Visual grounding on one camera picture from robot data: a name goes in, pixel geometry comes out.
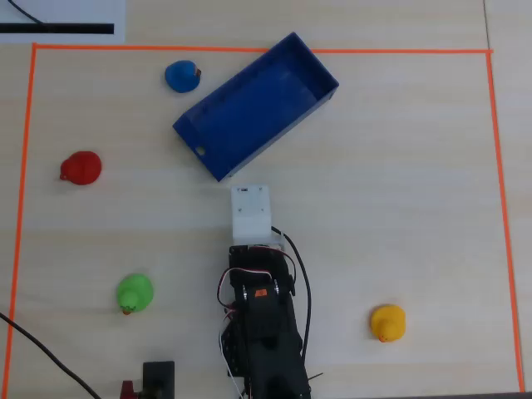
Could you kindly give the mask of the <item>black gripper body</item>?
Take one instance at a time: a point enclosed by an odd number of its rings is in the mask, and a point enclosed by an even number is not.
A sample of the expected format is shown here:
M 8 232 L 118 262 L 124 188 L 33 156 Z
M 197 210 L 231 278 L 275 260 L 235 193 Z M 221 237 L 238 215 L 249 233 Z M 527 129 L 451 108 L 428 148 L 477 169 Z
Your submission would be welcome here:
M 283 293 L 295 295 L 296 264 L 282 251 L 263 245 L 232 246 L 229 248 L 229 281 L 237 290 L 278 283 Z

